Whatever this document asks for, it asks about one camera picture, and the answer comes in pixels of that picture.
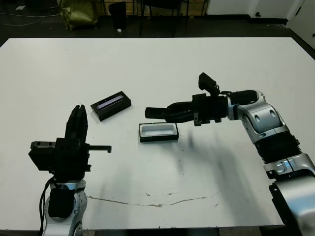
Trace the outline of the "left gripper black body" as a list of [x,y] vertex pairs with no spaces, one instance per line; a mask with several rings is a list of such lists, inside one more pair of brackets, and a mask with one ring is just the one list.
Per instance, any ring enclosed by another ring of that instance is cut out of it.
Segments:
[[57,138],[55,142],[34,141],[31,143],[30,158],[40,171],[48,171],[55,180],[67,182],[81,180],[85,172],[91,170],[88,164],[89,152],[93,150],[112,151],[111,146],[92,146],[87,143],[73,145],[65,138]]

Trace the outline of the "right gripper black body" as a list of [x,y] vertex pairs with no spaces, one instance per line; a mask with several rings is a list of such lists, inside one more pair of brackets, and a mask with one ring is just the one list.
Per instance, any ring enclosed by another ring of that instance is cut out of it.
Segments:
[[194,126],[209,124],[212,120],[220,123],[227,117],[228,105],[225,96],[207,96],[205,93],[192,96]]

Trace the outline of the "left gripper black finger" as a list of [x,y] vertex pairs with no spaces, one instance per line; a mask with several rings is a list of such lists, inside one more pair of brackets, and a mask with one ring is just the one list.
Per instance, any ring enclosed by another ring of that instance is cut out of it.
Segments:
[[84,144],[86,142],[87,130],[88,130],[88,119],[87,113],[84,105],[80,106],[78,113],[78,138],[80,143]]
[[79,112],[80,106],[76,105],[74,109],[72,110],[69,119],[66,123],[66,129],[65,129],[65,136],[64,138],[67,141],[71,141],[73,145],[78,145],[78,138],[77,138],[77,128],[76,128],[76,120],[77,115]]

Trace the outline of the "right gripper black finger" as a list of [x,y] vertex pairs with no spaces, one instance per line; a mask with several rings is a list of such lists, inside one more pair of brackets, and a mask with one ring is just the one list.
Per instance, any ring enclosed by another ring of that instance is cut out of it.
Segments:
[[167,110],[171,113],[188,112],[192,109],[191,101],[176,102],[167,106]]
[[165,117],[169,123],[185,123],[194,120],[194,111],[172,113]]

